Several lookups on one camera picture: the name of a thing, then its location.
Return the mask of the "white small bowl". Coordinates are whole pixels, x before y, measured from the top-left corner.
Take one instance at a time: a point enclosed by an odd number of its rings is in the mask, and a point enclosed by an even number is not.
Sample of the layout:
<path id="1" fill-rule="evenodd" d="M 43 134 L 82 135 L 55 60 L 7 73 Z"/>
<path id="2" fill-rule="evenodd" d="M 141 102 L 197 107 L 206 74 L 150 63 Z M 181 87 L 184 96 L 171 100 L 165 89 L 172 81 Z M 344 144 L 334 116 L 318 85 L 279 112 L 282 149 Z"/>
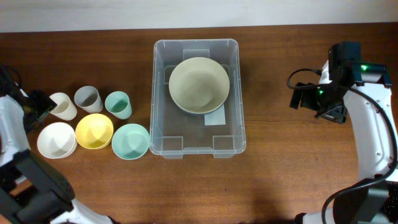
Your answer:
<path id="1" fill-rule="evenodd" d="M 63 159 L 77 147 L 75 130 L 67 123 L 52 123 L 46 126 L 37 139 L 37 149 L 48 159 Z"/>

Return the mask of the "mint green plastic cup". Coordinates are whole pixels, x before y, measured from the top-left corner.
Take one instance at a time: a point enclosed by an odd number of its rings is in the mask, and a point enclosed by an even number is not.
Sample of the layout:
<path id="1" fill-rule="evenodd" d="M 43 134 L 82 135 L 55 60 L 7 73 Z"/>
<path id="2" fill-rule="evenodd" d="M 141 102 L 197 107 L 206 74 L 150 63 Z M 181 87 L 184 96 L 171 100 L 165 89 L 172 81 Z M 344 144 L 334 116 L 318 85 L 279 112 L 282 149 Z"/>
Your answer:
<path id="1" fill-rule="evenodd" d="M 114 91 L 105 99 L 106 109 L 119 119 L 128 119 L 132 115 L 132 107 L 128 95 L 122 91 Z"/>

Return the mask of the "grey plastic cup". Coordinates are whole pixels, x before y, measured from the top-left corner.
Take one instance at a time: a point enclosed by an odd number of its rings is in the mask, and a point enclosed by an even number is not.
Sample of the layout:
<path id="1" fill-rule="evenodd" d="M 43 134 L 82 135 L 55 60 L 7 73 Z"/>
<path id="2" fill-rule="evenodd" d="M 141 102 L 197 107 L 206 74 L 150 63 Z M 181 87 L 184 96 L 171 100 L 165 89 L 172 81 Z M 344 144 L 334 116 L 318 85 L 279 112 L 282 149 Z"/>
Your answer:
<path id="1" fill-rule="evenodd" d="M 74 95 L 74 102 L 88 113 L 100 113 L 103 102 L 98 90 L 93 86 L 83 86 Z"/>

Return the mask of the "cream plastic cup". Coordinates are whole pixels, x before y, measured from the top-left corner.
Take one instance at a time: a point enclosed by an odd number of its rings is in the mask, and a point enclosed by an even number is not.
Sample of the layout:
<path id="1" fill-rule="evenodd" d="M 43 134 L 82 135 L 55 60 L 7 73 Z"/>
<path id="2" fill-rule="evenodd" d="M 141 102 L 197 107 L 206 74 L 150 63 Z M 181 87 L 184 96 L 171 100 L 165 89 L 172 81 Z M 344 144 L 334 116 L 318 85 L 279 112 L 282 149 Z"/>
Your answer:
<path id="1" fill-rule="evenodd" d="M 56 103 L 56 107 L 50 112 L 52 115 L 70 121 L 77 115 L 77 109 L 69 96 L 65 93 L 54 93 L 50 99 Z"/>

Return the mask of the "dark blue bowl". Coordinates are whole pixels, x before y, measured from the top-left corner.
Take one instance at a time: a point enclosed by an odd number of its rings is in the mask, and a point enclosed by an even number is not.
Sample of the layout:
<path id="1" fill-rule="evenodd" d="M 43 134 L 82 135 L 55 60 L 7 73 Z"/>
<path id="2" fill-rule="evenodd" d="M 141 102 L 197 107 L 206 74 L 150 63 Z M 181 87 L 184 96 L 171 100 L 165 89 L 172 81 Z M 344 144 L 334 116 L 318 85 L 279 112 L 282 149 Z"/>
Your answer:
<path id="1" fill-rule="evenodd" d="M 220 108 L 220 106 L 217 106 L 215 108 L 186 108 L 179 104 L 176 104 L 176 105 L 179 109 L 181 109 L 185 113 L 189 113 L 189 114 L 208 114 L 208 113 L 212 113 L 213 111 Z"/>

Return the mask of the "beige bowl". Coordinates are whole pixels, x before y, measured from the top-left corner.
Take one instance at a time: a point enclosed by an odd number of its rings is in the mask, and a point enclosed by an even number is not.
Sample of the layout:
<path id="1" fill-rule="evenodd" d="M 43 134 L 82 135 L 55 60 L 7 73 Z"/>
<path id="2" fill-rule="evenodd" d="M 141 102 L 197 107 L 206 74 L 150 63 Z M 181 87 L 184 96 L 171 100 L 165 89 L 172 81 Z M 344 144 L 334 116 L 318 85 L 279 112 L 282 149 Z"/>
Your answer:
<path id="1" fill-rule="evenodd" d="M 179 63 L 169 78 L 169 92 L 175 104 L 186 108 L 215 108 L 228 98 L 227 71 L 216 61 L 193 57 Z"/>

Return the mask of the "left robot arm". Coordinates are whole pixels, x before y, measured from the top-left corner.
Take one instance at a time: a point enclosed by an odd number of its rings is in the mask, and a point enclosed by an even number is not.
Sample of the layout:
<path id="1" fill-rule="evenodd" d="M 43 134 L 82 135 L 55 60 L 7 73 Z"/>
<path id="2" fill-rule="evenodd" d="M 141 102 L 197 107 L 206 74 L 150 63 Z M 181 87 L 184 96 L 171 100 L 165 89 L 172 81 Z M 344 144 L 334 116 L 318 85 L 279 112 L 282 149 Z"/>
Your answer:
<path id="1" fill-rule="evenodd" d="M 11 223 L 114 223 L 75 198 L 64 175 L 30 149 L 27 134 L 57 106 L 26 94 L 19 72 L 1 65 L 1 215 Z"/>

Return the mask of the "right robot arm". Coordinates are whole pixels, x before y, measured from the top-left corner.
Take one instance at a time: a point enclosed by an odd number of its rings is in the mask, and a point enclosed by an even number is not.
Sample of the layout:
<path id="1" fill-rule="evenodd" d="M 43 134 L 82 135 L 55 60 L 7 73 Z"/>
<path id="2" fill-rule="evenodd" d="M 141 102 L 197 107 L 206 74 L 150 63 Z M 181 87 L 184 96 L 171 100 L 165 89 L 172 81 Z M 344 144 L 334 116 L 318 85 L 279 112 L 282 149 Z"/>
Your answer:
<path id="1" fill-rule="evenodd" d="M 296 223 L 397 223 L 397 130 L 387 67 L 365 62 L 358 42 L 330 47 L 318 83 L 287 86 L 290 107 L 307 108 L 343 124 L 351 120 L 358 156 L 358 182 L 327 198 L 320 212 L 300 213 Z"/>

